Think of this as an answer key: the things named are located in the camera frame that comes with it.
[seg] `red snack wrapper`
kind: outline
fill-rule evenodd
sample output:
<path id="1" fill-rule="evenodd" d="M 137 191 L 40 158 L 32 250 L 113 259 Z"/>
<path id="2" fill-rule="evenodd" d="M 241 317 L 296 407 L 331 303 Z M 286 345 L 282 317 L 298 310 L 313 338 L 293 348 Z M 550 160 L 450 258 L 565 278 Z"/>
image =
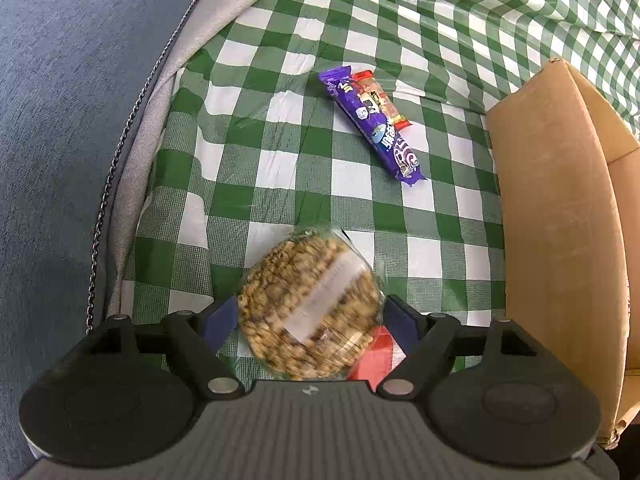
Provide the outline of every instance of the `red snack wrapper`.
<path id="1" fill-rule="evenodd" d="M 363 70 L 362 72 L 353 74 L 351 77 L 362 86 L 365 92 L 371 95 L 372 99 L 380 107 L 380 110 L 389 118 L 396 131 L 399 132 L 403 128 L 411 125 L 406 117 L 398 112 L 398 109 L 391 102 L 389 96 L 386 95 L 380 83 L 373 77 L 371 70 Z"/>

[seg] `blue fabric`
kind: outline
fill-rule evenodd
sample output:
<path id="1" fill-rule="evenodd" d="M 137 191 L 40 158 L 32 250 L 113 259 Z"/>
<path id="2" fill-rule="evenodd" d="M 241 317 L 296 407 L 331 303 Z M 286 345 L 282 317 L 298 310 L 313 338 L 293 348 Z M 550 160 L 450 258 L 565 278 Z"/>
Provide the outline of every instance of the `blue fabric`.
<path id="1" fill-rule="evenodd" d="M 0 478 L 32 462 L 20 396 L 84 334 L 114 146 L 190 1 L 0 0 Z"/>

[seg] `metal chain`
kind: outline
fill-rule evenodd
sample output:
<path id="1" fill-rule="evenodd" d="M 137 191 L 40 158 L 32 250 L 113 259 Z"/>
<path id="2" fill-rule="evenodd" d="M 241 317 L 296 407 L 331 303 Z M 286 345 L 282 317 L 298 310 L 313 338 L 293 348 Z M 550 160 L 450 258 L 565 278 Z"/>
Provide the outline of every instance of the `metal chain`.
<path id="1" fill-rule="evenodd" d="M 129 131 L 131 129 L 131 125 L 133 124 L 138 111 L 140 110 L 140 105 L 142 104 L 143 99 L 145 98 L 146 91 L 151 85 L 151 80 L 154 78 L 158 67 L 162 63 L 164 56 L 166 55 L 169 47 L 171 47 L 175 38 L 178 36 L 182 26 L 187 21 L 193 7 L 196 6 L 199 0 L 192 0 L 187 7 L 186 12 L 183 14 L 180 23 L 175 28 L 174 33 L 169 38 L 169 41 L 166 42 L 164 49 L 160 53 L 156 64 L 151 69 L 151 73 L 149 77 L 146 78 L 145 85 L 142 87 L 140 94 L 138 94 L 138 98 L 136 99 L 136 103 L 133 105 L 133 109 L 129 114 L 129 118 L 127 119 L 127 123 L 120 134 L 120 139 L 118 140 L 118 144 L 116 146 L 116 151 L 113 154 L 113 159 L 111 160 L 111 167 L 109 168 L 109 173 L 107 173 L 107 180 L 104 184 L 104 189 L 102 192 L 102 200 L 100 200 L 100 209 L 98 210 L 98 217 L 95 221 L 95 229 L 94 229 L 94 243 L 92 244 L 91 250 L 91 275 L 89 277 L 89 297 L 86 302 L 86 333 L 88 334 L 94 329 L 94 300 L 95 300 L 95 279 L 98 271 L 98 247 L 100 246 L 100 236 L 102 235 L 102 225 L 104 223 L 104 215 L 107 211 L 107 200 L 109 199 L 109 195 L 111 192 L 111 185 L 113 184 L 113 178 L 116 173 L 116 168 L 118 166 L 118 162 L 120 160 L 120 155 L 122 154 L 122 149 L 124 147 L 124 143 L 127 140 L 127 136 L 129 135 Z"/>

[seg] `white label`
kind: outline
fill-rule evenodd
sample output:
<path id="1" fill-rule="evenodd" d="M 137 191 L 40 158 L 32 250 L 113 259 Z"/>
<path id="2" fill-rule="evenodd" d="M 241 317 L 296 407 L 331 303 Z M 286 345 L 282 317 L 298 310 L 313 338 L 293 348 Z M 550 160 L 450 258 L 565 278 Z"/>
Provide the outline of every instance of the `white label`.
<path id="1" fill-rule="evenodd" d="M 307 339 L 338 303 L 351 282 L 366 270 L 365 263 L 353 251 L 341 254 L 302 299 L 298 308 L 287 317 L 285 330 L 300 342 Z"/>

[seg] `metal screw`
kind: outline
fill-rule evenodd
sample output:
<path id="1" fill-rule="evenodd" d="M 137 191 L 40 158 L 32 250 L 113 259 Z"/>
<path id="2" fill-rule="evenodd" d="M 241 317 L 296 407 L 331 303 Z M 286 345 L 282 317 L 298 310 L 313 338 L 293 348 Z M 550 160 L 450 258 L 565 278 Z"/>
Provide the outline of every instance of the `metal screw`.
<path id="1" fill-rule="evenodd" d="M 207 383 L 207 388 L 215 394 L 231 394 L 238 386 L 238 381 L 231 377 L 216 377 Z"/>
<path id="2" fill-rule="evenodd" d="M 389 379 L 382 388 L 389 395 L 402 396 L 410 394 L 414 390 L 414 384 L 405 379 Z"/>

